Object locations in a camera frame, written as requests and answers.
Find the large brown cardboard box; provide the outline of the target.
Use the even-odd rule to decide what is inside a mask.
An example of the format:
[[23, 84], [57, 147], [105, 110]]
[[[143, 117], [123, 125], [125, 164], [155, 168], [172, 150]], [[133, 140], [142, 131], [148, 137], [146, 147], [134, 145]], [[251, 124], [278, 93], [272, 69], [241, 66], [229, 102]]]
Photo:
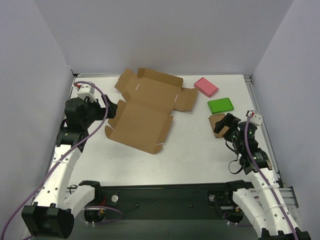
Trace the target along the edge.
[[108, 120], [108, 139], [149, 154], [157, 154], [169, 133], [173, 110], [193, 109], [198, 89], [183, 87], [181, 77], [139, 68], [127, 68], [115, 88], [123, 99], [117, 102], [116, 116]]

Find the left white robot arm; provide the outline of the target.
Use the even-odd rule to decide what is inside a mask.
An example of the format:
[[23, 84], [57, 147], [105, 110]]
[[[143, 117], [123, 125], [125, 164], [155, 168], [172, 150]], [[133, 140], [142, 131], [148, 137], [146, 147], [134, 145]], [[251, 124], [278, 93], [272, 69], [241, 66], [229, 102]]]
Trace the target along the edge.
[[88, 128], [95, 121], [116, 116], [117, 104], [105, 94], [101, 97], [105, 107], [89, 96], [71, 98], [65, 103], [65, 119], [60, 124], [48, 176], [32, 205], [25, 205], [21, 212], [33, 237], [67, 239], [80, 211], [103, 200], [100, 183], [92, 180], [83, 180], [74, 193], [65, 197], [76, 162], [90, 136]]

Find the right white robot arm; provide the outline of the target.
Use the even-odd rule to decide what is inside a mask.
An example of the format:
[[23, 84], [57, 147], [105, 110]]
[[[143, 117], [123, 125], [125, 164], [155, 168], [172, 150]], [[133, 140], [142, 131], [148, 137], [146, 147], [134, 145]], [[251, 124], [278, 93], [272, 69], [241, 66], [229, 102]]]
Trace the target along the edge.
[[309, 240], [292, 217], [277, 183], [272, 163], [255, 139], [263, 117], [253, 110], [242, 121], [231, 113], [214, 114], [209, 122], [216, 138], [231, 143], [235, 161], [253, 185], [253, 195], [243, 180], [228, 183], [231, 201], [247, 217], [260, 240]]

